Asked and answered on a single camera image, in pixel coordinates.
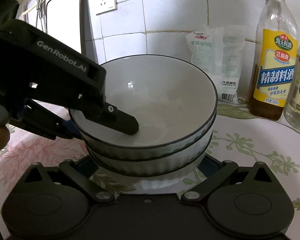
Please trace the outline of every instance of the white plastic bag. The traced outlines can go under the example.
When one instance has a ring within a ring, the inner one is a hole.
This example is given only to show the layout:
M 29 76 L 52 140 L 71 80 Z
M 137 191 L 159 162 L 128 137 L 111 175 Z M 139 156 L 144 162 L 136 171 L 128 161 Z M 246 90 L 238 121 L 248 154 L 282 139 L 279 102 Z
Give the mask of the white plastic bag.
M 192 52 L 191 63 L 201 68 L 214 82 L 218 98 L 238 104 L 237 89 L 242 68 L 245 26 L 203 25 L 186 36 Z

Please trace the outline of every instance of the pink flower pattern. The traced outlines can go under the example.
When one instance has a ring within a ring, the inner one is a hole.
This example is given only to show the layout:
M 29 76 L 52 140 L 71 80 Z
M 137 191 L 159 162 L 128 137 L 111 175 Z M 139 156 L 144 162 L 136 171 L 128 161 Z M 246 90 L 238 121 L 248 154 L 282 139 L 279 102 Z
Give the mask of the pink flower pattern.
M 33 162 L 41 162 L 43 166 L 58 166 L 65 159 L 78 160 L 84 155 L 87 155 L 87 150 L 81 140 L 57 138 L 53 141 L 34 136 L 32 140 L 22 140 L 14 147 L 9 146 L 8 152 L 0 159 L 0 171 L 4 185 L 10 191 Z

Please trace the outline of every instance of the stacked bowls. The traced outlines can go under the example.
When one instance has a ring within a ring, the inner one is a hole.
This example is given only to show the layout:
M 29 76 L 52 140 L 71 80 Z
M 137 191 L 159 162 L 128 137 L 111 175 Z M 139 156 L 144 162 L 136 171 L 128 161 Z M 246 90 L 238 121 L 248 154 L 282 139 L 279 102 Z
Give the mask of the stacked bowls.
M 211 79 L 196 66 L 159 55 L 106 62 L 106 101 L 134 116 L 122 134 L 70 110 L 93 160 L 117 182 L 143 189 L 177 183 L 205 156 L 217 115 Z

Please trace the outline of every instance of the bowl rim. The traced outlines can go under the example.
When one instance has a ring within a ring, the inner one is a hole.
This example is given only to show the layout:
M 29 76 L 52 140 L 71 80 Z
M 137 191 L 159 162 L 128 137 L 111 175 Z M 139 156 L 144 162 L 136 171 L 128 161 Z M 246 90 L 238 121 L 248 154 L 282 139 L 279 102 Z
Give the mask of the bowl rim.
M 90 143 L 87 142 L 87 140 L 84 138 L 83 141 L 84 143 L 87 145 L 87 147 L 89 147 L 92 151 L 96 152 L 97 154 L 101 155 L 103 158 L 106 158 L 108 160 L 114 160 L 114 161 L 118 161 L 118 162 L 131 162 L 131 163 L 141 163 L 141 162 L 146 162 L 146 161 L 155 161 L 155 160 L 160 160 L 162 158 L 167 158 L 167 157 L 170 157 L 178 152 L 181 152 L 187 148 L 189 148 L 190 146 L 192 146 L 193 144 L 195 144 L 196 142 L 198 142 L 199 140 L 201 140 L 205 135 L 207 135 L 207 131 L 209 131 L 212 127 L 213 127 L 213 124 L 215 122 L 217 118 L 217 113 L 214 115 L 214 118 L 211 122 L 211 124 L 209 125 L 208 129 L 205 130 L 200 136 L 198 136 L 195 140 L 193 140 L 192 142 L 189 142 L 187 143 L 185 146 L 183 146 L 182 148 L 180 149 L 176 149 L 174 150 L 173 152 L 170 152 L 170 153 L 167 153 L 167 154 L 164 154 L 164 155 L 160 155 L 158 157 L 153 157 L 153 158 L 149 158 L 149 159 L 133 159 L 133 160 L 127 160 L 127 159 L 116 159 L 116 158 L 113 158 L 111 156 L 106 156 L 104 154 L 101 154 L 98 152 L 98 150 L 96 150 Z
M 107 171 L 110 171 L 110 172 L 113 172 L 115 174 L 118 174 L 118 175 L 122 175 L 122 176 L 125 176 L 125 177 L 131 177 L 131 178 L 151 178 L 151 177 L 158 177 L 158 176 L 163 176 L 163 175 L 167 175 L 167 174 L 170 174 L 170 173 L 173 173 L 173 172 L 176 172 L 178 170 L 181 170 L 183 168 L 185 168 L 186 166 L 189 166 L 191 165 L 192 163 L 194 163 L 197 159 L 199 159 L 203 154 L 206 154 L 206 150 L 208 149 L 211 141 L 212 141 L 212 136 L 213 134 L 211 134 L 210 136 L 210 139 L 209 139 L 209 142 L 207 143 L 207 145 L 204 147 L 204 149 L 198 153 L 198 155 L 196 157 L 194 157 L 191 161 L 189 161 L 188 163 L 182 165 L 181 167 L 178 167 L 176 169 L 173 169 L 171 171 L 166 171 L 166 172 L 163 172 L 163 173 L 159 173 L 159 174 L 153 174 L 153 175 L 131 175 L 131 174 L 126 174 L 125 172 L 121 172 L 121 171 L 114 171 L 113 169 L 109 168 L 107 165 L 105 165 L 103 162 L 101 162 L 97 157 L 93 156 L 89 150 L 87 149 L 89 155 L 91 156 L 92 160 L 101 168 L 107 170 Z
M 159 147 L 164 147 L 164 146 L 167 146 L 167 145 L 170 145 L 170 144 L 174 144 L 174 143 L 177 143 L 179 141 L 183 141 L 187 138 L 189 138 L 190 136 L 194 135 L 195 133 L 197 133 L 198 131 L 200 131 L 205 125 L 207 125 L 207 123 L 209 123 L 211 121 L 211 119 L 214 117 L 215 113 L 217 112 L 217 107 L 218 107 L 218 92 L 217 92 L 217 88 L 215 86 L 215 84 L 213 83 L 212 79 L 207 75 L 207 73 L 205 73 L 202 69 L 200 69 L 199 67 L 197 67 L 196 65 L 190 63 L 190 62 L 187 62 L 183 59 L 179 59 L 179 58 L 176 58 L 176 57 L 171 57 L 171 56 L 165 56 L 165 55 L 158 55 L 158 54 L 139 54 L 139 55 L 131 55 L 131 56 L 125 56 L 125 57 L 119 57 L 119 58 L 116 58 L 116 59 L 112 59 L 110 61 L 107 61 L 103 64 L 101 64 L 100 66 L 106 64 L 106 63 L 109 63 L 109 62 L 112 62 L 114 60 L 119 60 L 119 59 L 124 59 L 124 58 L 128 58 L 128 57 L 140 57 L 140 56 L 159 56 L 159 57 L 168 57 L 168 58 L 173 58 L 173 59 L 176 59 L 176 60 L 181 60 L 187 64 L 190 64 L 192 65 L 193 67 L 197 68 L 198 70 L 200 70 L 203 74 L 205 74 L 207 76 L 207 78 L 210 80 L 212 86 L 213 86 L 213 89 L 215 91 L 215 96 L 216 96 L 216 102 L 215 102 L 215 106 L 213 108 L 213 111 L 210 115 L 210 117 L 205 121 L 204 124 L 202 124 L 198 129 L 196 129 L 195 131 L 191 132 L 190 134 L 188 135 L 185 135 L 183 136 L 182 138 L 179 138 L 179 139 L 176 139 L 174 141 L 171 141 L 171 142 L 167 142 L 167 143 L 163 143 L 163 144 L 157 144 L 157 145 L 151 145 L 151 146 L 123 146 L 123 145 L 117 145 L 117 144 L 113 144 L 113 143 L 109 143 L 109 142 L 105 142 L 105 141 L 102 141 L 98 138 L 95 138 L 94 136 L 90 135 L 89 133 L 85 132 L 74 120 L 72 114 L 71 114 L 71 110 L 75 110 L 75 109 L 69 109 L 69 115 L 70 115 L 70 118 L 71 120 L 73 121 L 74 125 L 77 127 L 77 129 L 85 134 L 86 136 L 90 137 L 91 139 L 93 140 L 96 140 L 96 141 L 99 141 L 103 144 L 106 144 L 108 146 L 111 146 L 111 147 L 116 147 L 116 148 L 124 148 L 124 149 L 150 149 L 150 148 L 159 148 Z

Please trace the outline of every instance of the round black pad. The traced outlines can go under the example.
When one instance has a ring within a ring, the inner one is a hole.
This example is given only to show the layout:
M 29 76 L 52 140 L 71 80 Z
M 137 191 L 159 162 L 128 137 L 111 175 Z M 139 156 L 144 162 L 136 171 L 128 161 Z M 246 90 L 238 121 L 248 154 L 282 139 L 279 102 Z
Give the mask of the round black pad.
M 262 215 L 271 209 L 271 201 L 256 193 L 245 193 L 237 196 L 234 205 L 248 215 Z
M 29 239 L 61 236 L 87 216 L 89 202 L 77 189 L 55 184 L 50 192 L 39 188 L 12 192 L 2 207 L 4 222 L 16 235 Z
M 229 233 L 239 236 L 278 234 L 290 225 L 294 214 L 284 191 L 243 183 L 216 190 L 207 204 L 212 219 Z

